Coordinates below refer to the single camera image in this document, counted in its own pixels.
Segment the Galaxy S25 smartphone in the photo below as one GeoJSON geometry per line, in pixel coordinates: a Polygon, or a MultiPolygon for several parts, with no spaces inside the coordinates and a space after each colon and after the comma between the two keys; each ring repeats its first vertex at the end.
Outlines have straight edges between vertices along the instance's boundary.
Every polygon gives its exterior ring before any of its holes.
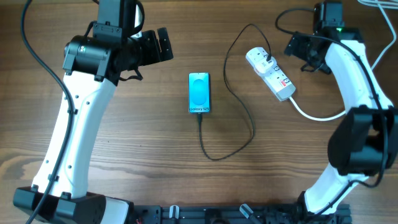
{"type": "Polygon", "coordinates": [[[209,113],[210,99],[210,74],[188,74],[188,111],[190,113],[209,113]]]}

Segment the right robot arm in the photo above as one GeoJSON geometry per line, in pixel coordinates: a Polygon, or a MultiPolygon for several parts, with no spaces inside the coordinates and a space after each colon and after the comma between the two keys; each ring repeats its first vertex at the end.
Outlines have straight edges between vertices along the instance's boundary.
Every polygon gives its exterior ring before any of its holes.
{"type": "Polygon", "coordinates": [[[397,156],[397,108],[383,93],[366,58],[357,28],[346,28],[343,3],[323,1],[311,9],[313,32],[291,31],[285,54],[303,61],[303,72],[333,74],[345,117],[328,142],[328,166],[302,192],[298,222],[323,222],[357,185],[377,187],[397,156]]]}

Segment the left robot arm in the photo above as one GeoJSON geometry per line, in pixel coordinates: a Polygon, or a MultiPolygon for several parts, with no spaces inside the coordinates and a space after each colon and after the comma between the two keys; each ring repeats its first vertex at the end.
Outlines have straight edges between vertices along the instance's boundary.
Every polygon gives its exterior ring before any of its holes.
{"type": "Polygon", "coordinates": [[[139,1],[99,1],[98,17],[65,46],[63,91],[44,161],[14,206],[44,223],[136,223],[131,201],[88,191],[88,169],[100,122],[122,73],[173,58],[166,28],[144,30],[139,1]]]}

